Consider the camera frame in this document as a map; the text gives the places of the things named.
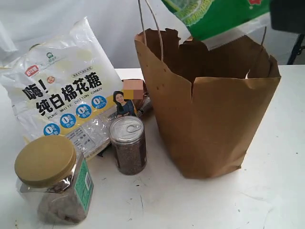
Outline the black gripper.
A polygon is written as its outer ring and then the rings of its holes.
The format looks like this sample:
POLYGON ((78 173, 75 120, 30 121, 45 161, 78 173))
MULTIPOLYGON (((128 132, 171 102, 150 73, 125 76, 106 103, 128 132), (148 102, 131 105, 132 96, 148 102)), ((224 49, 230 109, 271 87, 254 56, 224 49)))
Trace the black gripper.
POLYGON ((274 30, 305 33, 305 0, 271 0, 269 8, 274 30))

